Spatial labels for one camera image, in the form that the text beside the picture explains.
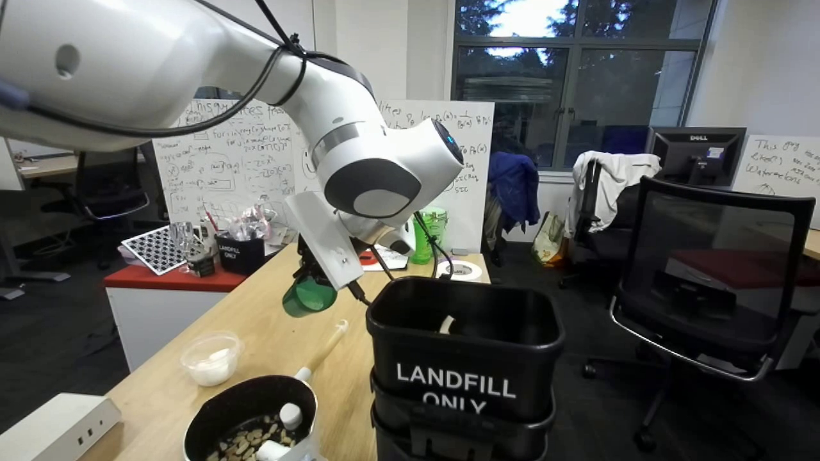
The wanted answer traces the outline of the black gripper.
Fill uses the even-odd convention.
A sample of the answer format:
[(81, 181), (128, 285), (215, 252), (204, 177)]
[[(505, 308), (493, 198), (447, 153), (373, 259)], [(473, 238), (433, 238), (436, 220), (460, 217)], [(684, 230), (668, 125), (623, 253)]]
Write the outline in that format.
[(300, 257), (300, 267), (292, 272), (295, 282), (311, 279), (318, 285), (327, 285), (322, 267), (318, 264), (318, 259), (311, 257), (304, 241), (297, 241), (297, 257)]

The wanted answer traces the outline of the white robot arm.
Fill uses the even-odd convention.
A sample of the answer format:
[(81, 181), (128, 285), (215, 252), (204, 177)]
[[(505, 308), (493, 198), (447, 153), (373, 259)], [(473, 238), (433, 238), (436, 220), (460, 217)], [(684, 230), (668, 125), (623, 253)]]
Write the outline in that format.
[(201, 86), (274, 106), (300, 127), (314, 188), (284, 213), (333, 286), (360, 277), (355, 243), (388, 236), (464, 170), (439, 120), (391, 127), (345, 61), (210, 0), (3, 0), (6, 138), (106, 153), (182, 136)]

